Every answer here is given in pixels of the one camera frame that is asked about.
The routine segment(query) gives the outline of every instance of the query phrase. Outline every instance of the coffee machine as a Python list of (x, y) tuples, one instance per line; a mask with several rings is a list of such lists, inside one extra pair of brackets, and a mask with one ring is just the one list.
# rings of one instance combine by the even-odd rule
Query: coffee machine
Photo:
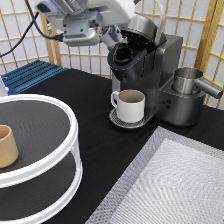
[(112, 111), (110, 119), (118, 127), (138, 128), (152, 117), (180, 127), (194, 125), (200, 119), (206, 93), (200, 89), (194, 94), (182, 94), (173, 88), (183, 38), (165, 35), (161, 27), (162, 22), (157, 27), (138, 14), (129, 24), (120, 26), (125, 42), (117, 43), (108, 55), (113, 78), (120, 82), (121, 91), (134, 89), (144, 93), (146, 102), (145, 120), (136, 125), (115, 119)]

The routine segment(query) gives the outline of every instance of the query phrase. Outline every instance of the mug handle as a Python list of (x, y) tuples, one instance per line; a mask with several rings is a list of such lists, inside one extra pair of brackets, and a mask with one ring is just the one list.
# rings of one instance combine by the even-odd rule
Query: mug handle
[(118, 91), (114, 91), (112, 94), (111, 94), (111, 104), (117, 109), (117, 104), (114, 102), (114, 95), (117, 95), (118, 96), (119, 92)]

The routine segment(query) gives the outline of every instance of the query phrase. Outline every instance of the tan cup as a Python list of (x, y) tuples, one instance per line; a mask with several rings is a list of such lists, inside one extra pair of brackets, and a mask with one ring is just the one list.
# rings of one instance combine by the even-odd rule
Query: tan cup
[(12, 129), (6, 125), (0, 125), (0, 168), (5, 168), (14, 163), (18, 155)]

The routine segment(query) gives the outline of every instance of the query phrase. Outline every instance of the black table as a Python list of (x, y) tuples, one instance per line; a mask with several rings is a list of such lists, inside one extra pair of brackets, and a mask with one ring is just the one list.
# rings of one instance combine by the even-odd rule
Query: black table
[(71, 69), (23, 92), (62, 100), (79, 123), (83, 179), (71, 202), (48, 224), (85, 223), (158, 126), (224, 150), (224, 111), (206, 106), (193, 127), (177, 128), (152, 119), (136, 132), (117, 129), (109, 121), (111, 85), (109, 79)]

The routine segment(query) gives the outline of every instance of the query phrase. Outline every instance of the wire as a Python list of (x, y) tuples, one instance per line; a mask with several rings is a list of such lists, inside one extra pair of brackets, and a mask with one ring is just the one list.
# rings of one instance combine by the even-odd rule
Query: wire
[(33, 15), (33, 12), (32, 12), (32, 9), (31, 9), (31, 7), (30, 7), (30, 3), (29, 3), (29, 1), (28, 1), (28, 0), (25, 0), (25, 2), (26, 2), (26, 5), (27, 5), (27, 7), (28, 7), (28, 9), (29, 9), (29, 11), (30, 11), (30, 15), (31, 15), (31, 17), (32, 17), (33, 23), (34, 23), (35, 27), (37, 28), (38, 32), (39, 32), (44, 38), (46, 38), (46, 39), (49, 39), (49, 40), (55, 40), (55, 37), (47, 36), (47, 35), (45, 35), (45, 34), (40, 30), (40, 28), (39, 28), (39, 26), (37, 25), (37, 22), (36, 22), (36, 20), (35, 20), (35, 17), (34, 17), (34, 15)]
[[(37, 12), (37, 13), (35, 14), (35, 16), (34, 16), (34, 20), (37, 19), (38, 15), (39, 15), (39, 12)], [(24, 40), (26, 34), (28, 33), (28, 31), (29, 31), (30, 28), (32, 27), (32, 25), (33, 25), (33, 21), (32, 21), (32, 22), (30, 23), (30, 25), (27, 27), (27, 29), (25, 30), (23, 36), (22, 36), (21, 39), (19, 40), (19, 42), (18, 42), (18, 43), (17, 43), (17, 44), (16, 44), (10, 51), (8, 51), (7, 53), (5, 53), (5, 54), (1, 54), (1, 55), (0, 55), (0, 58), (6, 56), (7, 54), (12, 53), (12, 52), (13, 52), (13, 51), (14, 51), (14, 50), (15, 50), (15, 49), (22, 43), (22, 41)]]

